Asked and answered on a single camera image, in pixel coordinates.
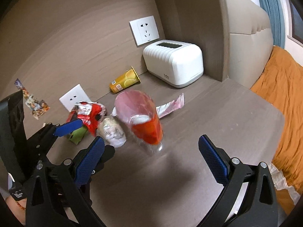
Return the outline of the person's left hand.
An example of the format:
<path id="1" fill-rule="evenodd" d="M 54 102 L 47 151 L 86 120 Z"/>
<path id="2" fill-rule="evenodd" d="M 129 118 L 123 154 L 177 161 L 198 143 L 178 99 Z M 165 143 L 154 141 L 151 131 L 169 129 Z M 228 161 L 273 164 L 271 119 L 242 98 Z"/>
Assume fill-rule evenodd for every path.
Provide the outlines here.
<path id="1" fill-rule="evenodd" d="M 26 223 L 26 199 L 19 202 L 15 201 L 4 189 L 1 188 L 1 195 L 18 221 L 25 225 Z"/>

